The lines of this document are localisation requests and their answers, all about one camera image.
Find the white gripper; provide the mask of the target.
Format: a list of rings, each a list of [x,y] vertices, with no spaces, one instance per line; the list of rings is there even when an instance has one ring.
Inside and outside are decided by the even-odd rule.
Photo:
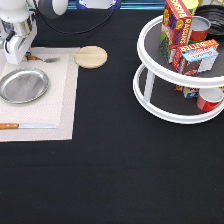
[[[1,23],[5,32],[3,49],[6,59],[10,64],[20,64],[37,34],[35,14],[29,12],[28,18],[22,22],[2,20]]]

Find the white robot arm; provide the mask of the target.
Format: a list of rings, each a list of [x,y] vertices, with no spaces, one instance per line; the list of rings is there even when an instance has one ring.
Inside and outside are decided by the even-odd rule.
[[[64,14],[68,0],[0,0],[0,45],[10,64],[20,64],[29,51],[37,25],[35,13],[49,19]]]

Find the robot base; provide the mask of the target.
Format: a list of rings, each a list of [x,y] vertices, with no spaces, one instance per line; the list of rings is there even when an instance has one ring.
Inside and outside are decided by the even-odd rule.
[[[76,0],[78,9],[118,9],[121,0]]]

